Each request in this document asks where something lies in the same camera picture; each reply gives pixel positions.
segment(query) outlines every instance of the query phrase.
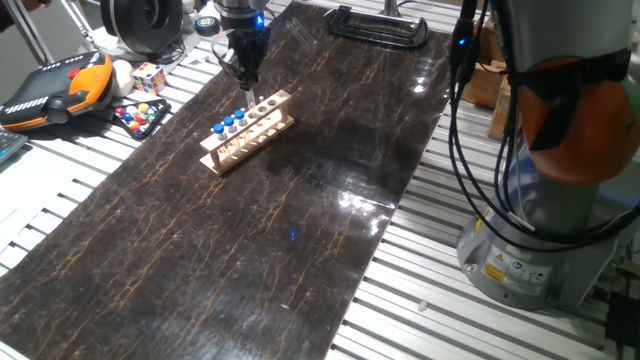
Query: black clamp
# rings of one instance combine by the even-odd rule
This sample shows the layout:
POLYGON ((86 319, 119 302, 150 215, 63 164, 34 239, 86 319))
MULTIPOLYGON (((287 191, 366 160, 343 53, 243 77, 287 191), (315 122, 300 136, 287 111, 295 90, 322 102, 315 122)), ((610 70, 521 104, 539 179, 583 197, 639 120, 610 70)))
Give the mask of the black clamp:
POLYGON ((414 49, 427 43, 429 26, 423 18, 420 18, 418 21, 418 28, 413 34, 403 36, 379 30, 367 29, 365 27, 348 25, 347 22, 350 17, 351 7, 340 5, 340 7, 334 11, 331 19, 329 19, 329 33, 335 36, 367 41, 374 44, 388 45, 401 49, 414 49))

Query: dark marble table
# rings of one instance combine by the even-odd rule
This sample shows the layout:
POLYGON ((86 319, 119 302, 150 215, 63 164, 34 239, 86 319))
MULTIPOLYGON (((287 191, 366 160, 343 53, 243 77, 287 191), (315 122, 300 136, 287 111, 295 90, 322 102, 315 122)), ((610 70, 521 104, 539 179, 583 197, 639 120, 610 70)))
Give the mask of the dark marble table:
POLYGON ((256 91, 292 94, 296 123, 218 178, 199 143, 244 99, 218 75, 0 279, 0 340, 32 359, 324 356, 447 101, 449 43, 338 39, 326 11, 271 25, 256 91))

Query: sticker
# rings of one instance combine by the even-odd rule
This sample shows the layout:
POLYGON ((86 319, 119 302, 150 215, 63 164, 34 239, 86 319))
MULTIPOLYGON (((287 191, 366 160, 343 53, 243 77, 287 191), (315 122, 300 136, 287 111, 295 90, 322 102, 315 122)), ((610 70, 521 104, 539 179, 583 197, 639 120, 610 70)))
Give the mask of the sticker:
POLYGON ((214 24, 214 21, 212 18, 203 17, 198 20, 198 25, 200 26, 211 26, 213 24, 214 24))
POLYGON ((539 295, 547 282, 550 266, 533 265, 491 246, 482 273, 515 291, 539 295))
MULTIPOLYGON (((487 217, 487 210, 485 210, 485 211, 483 211, 483 212, 482 212, 482 216, 483 216, 484 218, 486 218, 486 217, 487 217)), ((475 230, 474 230, 473 232, 474 232, 475 234, 478 234, 478 232, 480 232, 480 228, 481 228, 481 227, 482 227, 482 219, 478 218, 478 220, 476 220, 476 228, 475 228, 475 230)))

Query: rubik's cube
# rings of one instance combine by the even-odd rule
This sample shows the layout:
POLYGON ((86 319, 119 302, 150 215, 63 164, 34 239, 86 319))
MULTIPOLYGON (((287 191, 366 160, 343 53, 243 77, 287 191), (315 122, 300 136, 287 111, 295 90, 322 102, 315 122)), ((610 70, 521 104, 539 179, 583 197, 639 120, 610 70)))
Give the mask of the rubik's cube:
POLYGON ((152 95, 158 95, 165 86, 169 85, 162 66, 147 62, 133 72, 133 80, 138 90, 152 95))

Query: aluminum profile table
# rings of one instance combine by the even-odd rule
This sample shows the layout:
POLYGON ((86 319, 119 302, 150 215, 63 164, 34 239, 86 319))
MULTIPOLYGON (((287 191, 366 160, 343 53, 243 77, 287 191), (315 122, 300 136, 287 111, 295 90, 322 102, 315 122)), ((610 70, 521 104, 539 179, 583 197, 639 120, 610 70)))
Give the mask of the aluminum profile table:
MULTIPOLYGON (((384 0, 310 0, 378 13, 384 0)), ((276 15, 289 0, 268 6, 276 15)), ((424 17, 434 31, 451 32, 459 7, 425 1, 409 3, 400 13, 424 17)), ((266 14, 267 22, 271 15, 266 14)), ((221 42, 219 52, 226 44, 221 42)), ((211 54, 203 41, 168 75, 169 87, 160 93, 172 105, 171 114, 189 101, 222 69, 196 61, 211 54)), ((130 101, 154 99, 132 92, 130 101)), ((171 114, 162 125, 171 121, 171 114)), ((496 142, 485 136, 490 113, 464 104, 460 132, 472 169, 490 181, 496 142)), ((448 160, 448 110, 443 114, 391 224, 383 235, 327 359, 632 359, 634 350, 616 349, 604 337, 608 305, 587 300, 577 311, 525 312, 501 306, 484 297, 458 269, 453 244, 472 213, 451 175, 448 160), (427 310, 418 305, 427 302, 427 310)), ((65 169, 67 179, 51 183, 51 196, 6 247, 0 244, 0 276, 22 258, 113 172, 139 145, 127 133, 95 117, 66 127, 44 128, 38 140, 0 165, 0 180, 19 167, 49 163, 65 169)), ((46 171, 40 176, 47 177, 46 171)), ((615 291, 625 284, 599 284, 615 291)), ((629 285, 638 298, 640 283, 629 285)), ((0 342, 0 360, 25 358, 0 342)))

